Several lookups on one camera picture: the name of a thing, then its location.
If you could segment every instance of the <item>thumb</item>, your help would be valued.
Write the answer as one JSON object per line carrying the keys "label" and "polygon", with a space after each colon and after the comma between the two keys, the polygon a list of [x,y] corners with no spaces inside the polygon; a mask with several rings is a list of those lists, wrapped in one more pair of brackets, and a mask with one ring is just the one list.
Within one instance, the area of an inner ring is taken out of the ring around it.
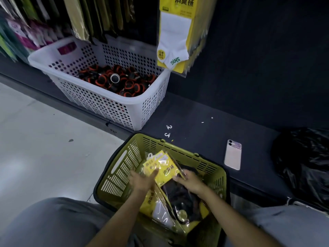
{"label": "thumb", "polygon": [[187,180],[185,180],[181,177],[174,176],[174,177],[172,177],[172,179],[175,180],[177,183],[182,184],[183,186],[187,185]]}
{"label": "thumb", "polygon": [[151,175],[149,176],[150,179],[154,180],[155,177],[158,175],[158,173],[159,173],[159,169],[155,169],[155,170],[151,173]]}

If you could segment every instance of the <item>white sock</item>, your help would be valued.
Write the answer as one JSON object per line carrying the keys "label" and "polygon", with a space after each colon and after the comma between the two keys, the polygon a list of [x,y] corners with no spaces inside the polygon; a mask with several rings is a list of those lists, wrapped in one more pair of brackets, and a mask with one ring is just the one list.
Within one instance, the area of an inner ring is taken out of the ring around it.
{"label": "white sock", "polygon": [[177,63],[189,58],[186,40],[191,19],[161,12],[161,33],[157,50],[158,60],[173,70]]}

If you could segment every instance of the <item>gray pants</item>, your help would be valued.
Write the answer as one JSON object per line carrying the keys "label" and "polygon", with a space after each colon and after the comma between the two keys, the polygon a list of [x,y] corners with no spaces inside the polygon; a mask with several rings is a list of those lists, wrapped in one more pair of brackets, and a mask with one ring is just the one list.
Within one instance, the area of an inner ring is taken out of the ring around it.
{"label": "gray pants", "polygon": [[[243,213],[283,246],[329,246],[329,218],[299,206],[259,208]],[[68,198],[40,201],[25,209],[0,238],[0,247],[84,247],[113,212]],[[135,246],[131,236],[128,246]]]}

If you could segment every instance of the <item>black plastic bag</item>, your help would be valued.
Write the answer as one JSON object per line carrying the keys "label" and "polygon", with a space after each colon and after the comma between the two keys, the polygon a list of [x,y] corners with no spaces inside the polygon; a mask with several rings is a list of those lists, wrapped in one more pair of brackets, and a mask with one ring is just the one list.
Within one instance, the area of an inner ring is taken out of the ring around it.
{"label": "black plastic bag", "polygon": [[297,198],[329,208],[329,130],[285,131],[274,140],[271,158]]}

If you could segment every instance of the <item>hand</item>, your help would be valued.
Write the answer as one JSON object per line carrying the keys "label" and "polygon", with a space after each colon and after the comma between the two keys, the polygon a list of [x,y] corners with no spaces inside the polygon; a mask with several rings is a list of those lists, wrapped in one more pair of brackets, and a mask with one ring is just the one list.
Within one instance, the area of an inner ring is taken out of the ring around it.
{"label": "hand", "polygon": [[157,176],[159,170],[154,170],[149,177],[142,177],[138,173],[130,170],[129,183],[133,187],[134,191],[142,191],[147,193],[153,188],[155,182],[154,179]]}
{"label": "hand", "polygon": [[198,177],[197,175],[190,171],[183,169],[183,172],[185,173],[185,178],[183,179],[181,177],[173,177],[172,179],[176,182],[182,184],[186,187],[187,190],[189,190],[192,193],[195,193],[198,197],[202,197],[204,191],[208,188]]}

